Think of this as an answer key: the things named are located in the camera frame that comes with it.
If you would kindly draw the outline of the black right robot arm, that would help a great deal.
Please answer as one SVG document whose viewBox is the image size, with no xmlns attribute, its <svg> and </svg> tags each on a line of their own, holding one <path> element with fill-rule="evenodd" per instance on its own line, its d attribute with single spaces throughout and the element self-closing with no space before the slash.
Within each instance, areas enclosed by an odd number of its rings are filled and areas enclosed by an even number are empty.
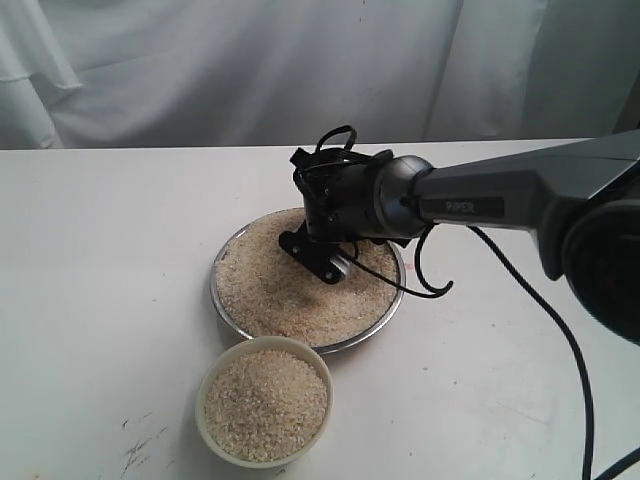
<svg viewBox="0 0 640 480">
<path fill-rule="evenodd" d="M 344 243 L 403 246 L 438 224 L 523 230 L 549 279 L 565 278 L 597 321 L 638 341 L 637 131 L 442 168 L 348 146 L 291 161 L 305 218 L 278 242 L 323 282 L 343 279 Z"/>
</svg>

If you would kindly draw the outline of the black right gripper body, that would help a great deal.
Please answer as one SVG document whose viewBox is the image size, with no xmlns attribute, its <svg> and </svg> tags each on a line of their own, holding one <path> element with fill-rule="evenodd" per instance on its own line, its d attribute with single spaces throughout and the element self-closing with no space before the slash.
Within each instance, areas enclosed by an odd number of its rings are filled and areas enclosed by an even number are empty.
<svg viewBox="0 0 640 480">
<path fill-rule="evenodd" d="M 315 152 L 296 149 L 290 162 L 310 238 L 328 244 L 392 239 L 376 212 L 379 175 L 392 159 L 389 149 L 375 155 L 339 147 Z"/>
</svg>

